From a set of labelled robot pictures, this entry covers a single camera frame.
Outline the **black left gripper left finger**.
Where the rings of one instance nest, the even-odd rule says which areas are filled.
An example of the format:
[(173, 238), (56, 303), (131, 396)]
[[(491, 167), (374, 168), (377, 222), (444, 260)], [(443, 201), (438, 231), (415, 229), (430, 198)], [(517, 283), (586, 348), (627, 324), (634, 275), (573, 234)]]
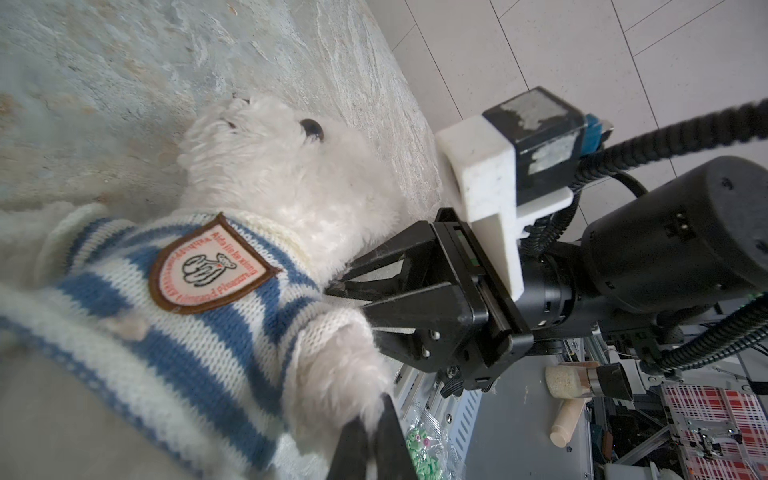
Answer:
[(369, 437), (360, 418), (347, 423), (330, 463), (327, 480), (365, 480), (369, 458)]

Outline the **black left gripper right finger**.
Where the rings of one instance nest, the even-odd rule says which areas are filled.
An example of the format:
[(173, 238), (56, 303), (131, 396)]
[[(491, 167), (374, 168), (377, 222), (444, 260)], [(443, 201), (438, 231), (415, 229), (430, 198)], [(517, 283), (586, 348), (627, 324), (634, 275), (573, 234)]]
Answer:
[(393, 401), (387, 394), (381, 399), (383, 412), (378, 422), (374, 445), (377, 479), (417, 480), (418, 476)]

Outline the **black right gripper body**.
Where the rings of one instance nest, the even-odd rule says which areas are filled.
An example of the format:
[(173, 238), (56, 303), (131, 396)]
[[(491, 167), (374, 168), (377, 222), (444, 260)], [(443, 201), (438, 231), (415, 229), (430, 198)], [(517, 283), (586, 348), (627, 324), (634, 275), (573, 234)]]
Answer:
[(443, 227), (456, 247), (455, 270), (465, 271), (472, 285), (464, 289), (472, 324), (459, 336), (447, 367), (440, 370), (444, 398), (465, 391), (487, 392), (514, 362), (525, 356), (562, 355), (562, 326), (576, 302), (576, 246), (556, 242), (538, 257), (523, 258), (523, 296), (513, 301), (469, 226), (451, 208), (438, 210), (435, 227)]

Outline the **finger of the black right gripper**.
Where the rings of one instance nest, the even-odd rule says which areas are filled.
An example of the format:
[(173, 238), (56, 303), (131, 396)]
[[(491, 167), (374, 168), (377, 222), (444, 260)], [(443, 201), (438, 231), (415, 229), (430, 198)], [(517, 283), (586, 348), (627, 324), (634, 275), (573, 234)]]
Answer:
[(400, 297), (368, 304), (363, 312), (377, 330), (381, 353), (427, 373), (459, 365), (461, 351), (489, 317), (478, 293), (448, 282), (445, 300)]
[[(447, 280), (441, 236), (446, 221), (418, 221), (370, 252), (353, 260), (346, 273), (331, 282), (325, 292), (354, 300), (417, 298), (445, 300)], [(400, 263), (400, 271), (389, 277), (362, 277)]]

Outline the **white fluffy teddy bear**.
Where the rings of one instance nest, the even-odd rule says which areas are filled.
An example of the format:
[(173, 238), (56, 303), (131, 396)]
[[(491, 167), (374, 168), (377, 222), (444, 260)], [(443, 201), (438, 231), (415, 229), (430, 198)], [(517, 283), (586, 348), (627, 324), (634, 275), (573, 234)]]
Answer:
[[(344, 124), (314, 119), (269, 96), (233, 98), (188, 130), (179, 165), (187, 184), (181, 211), (245, 211), (291, 231), (325, 288), (363, 248), (398, 222), (402, 197), (387, 166)], [(43, 286), (35, 271), (44, 244), (77, 206), (56, 202), (1, 215), (1, 290)], [(303, 454), (331, 458), (344, 426), (360, 418), (373, 434), (392, 389), (374, 343), (338, 340), (335, 360), (349, 376), (358, 414), (327, 437), (290, 437)], [(42, 351), (1, 324), (1, 475), (5, 479), (207, 478), (153, 443), (101, 397)]]

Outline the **blue white striped knit sweater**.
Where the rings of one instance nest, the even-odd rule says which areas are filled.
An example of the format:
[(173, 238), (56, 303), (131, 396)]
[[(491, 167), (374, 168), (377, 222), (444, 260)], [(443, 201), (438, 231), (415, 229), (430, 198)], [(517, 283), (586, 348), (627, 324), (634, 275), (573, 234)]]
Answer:
[(245, 211), (136, 225), (81, 207), (46, 240), (43, 286), (1, 290), (1, 324), (207, 478), (265, 472), (285, 433), (359, 412), (335, 355), (362, 313), (325, 302), (293, 233)]

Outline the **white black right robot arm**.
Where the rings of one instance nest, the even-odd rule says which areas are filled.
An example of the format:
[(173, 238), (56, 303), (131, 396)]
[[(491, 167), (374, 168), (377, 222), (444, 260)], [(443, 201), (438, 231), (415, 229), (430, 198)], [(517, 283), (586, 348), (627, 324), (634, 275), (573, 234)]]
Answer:
[(603, 334), (645, 372), (677, 373), (767, 335), (767, 172), (724, 156), (522, 261), (513, 299), (450, 208), (355, 260), (327, 290), (360, 300), (387, 356), (488, 391), (516, 361)]

